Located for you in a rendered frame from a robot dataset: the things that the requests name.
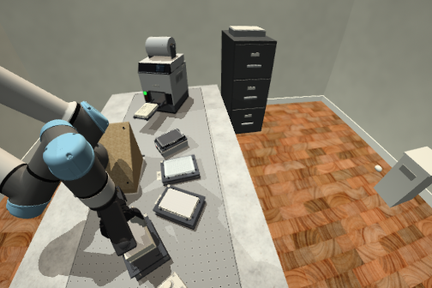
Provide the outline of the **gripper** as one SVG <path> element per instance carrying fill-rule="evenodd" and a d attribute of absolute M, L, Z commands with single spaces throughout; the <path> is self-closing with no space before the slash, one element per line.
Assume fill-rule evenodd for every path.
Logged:
<path fill-rule="evenodd" d="M 116 188 L 119 190 L 119 192 L 117 191 Z M 93 211 L 102 211 L 102 210 L 105 210 L 106 208 L 108 208 L 114 201 L 119 201 L 119 204 L 121 205 L 121 208 L 123 210 L 123 214 L 125 215 L 127 222 L 130 220 L 130 222 L 133 224 L 137 223 L 139 225 L 142 225 L 142 227 L 147 226 L 147 222 L 146 222 L 146 220 L 144 220 L 144 218 L 141 214 L 141 211 L 138 208 L 136 208 L 136 207 L 129 208 L 128 206 L 126 206 L 127 205 L 125 202 L 125 201 L 127 201 L 126 196 L 122 192 L 122 190 L 120 189 L 119 186 L 115 187 L 114 195 L 112 196 L 112 198 L 108 202 L 106 202 L 106 204 L 104 204 L 101 207 L 90 207 L 90 209 Z M 99 212 L 97 212 L 97 214 L 98 214 L 98 217 L 100 218 Z M 102 221 L 102 218 L 100 218 L 99 228 L 100 228 L 102 236 L 109 238 L 108 233 L 105 229 L 104 223 Z"/>

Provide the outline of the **grey cylinder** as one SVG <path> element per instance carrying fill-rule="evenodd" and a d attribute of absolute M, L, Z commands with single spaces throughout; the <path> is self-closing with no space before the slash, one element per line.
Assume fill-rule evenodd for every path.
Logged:
<path fill-rule="evenodd" d="M 171 57 L 170 45 L 176 44 L 172 37 L 149 37 L 145 47 L 149 56 Z"/>

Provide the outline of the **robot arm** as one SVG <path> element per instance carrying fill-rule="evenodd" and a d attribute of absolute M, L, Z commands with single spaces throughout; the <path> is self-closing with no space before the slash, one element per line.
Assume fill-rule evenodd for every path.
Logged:
<path fill-rule="evenodd" d="M 29 164 L 0 148 L 0 193 L 8 197 L 11 215 L 38 217 L 60 182 L 87 207 L 101 207 L 112 198 L 108 152 L 99 143 L 109 125 L 104 115 L 85 101 L 67 103 L 1 66 L 0 104 L 46 123 Z M 99 214 L 117 256 L 136 248 L 118 201 Z"/>

